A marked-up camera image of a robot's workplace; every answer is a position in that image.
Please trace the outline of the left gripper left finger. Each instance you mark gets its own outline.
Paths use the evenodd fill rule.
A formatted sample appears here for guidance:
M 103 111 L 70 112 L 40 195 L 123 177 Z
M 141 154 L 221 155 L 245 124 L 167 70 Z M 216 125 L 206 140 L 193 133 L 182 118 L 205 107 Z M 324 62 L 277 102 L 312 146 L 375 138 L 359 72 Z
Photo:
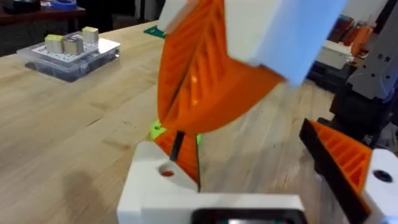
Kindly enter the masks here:
M 201 207 L 198 139 L 166 130 L 134 151 L 117 206 L 119 223 L 189 223 Z

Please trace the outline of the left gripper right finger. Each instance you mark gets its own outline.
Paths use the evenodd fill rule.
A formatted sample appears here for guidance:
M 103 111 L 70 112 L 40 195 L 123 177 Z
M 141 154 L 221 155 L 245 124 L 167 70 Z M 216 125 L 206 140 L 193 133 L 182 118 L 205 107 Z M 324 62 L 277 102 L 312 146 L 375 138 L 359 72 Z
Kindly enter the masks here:
M 300 140 L 350 223 L 397 223 L 397 156 L 305 119 Z

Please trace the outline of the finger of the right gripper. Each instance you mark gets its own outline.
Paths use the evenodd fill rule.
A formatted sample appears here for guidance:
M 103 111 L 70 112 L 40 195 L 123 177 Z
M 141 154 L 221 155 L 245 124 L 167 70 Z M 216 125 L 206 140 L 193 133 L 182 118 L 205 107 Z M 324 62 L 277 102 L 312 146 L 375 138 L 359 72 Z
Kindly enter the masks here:
M 162 123 L 173 123 L 191 107 L 189 93 L 180 93 L 199 48 L 203 45 L 216 1 L 166 1 L 158 28 L 165 32 L 159 70 L 158 116 Z
M 345 7 L 339 0 L 216 1 L 180 93 L 191 107 L 170 128 L 206 133 L 240 117 L 276 85 L 300 85 Z

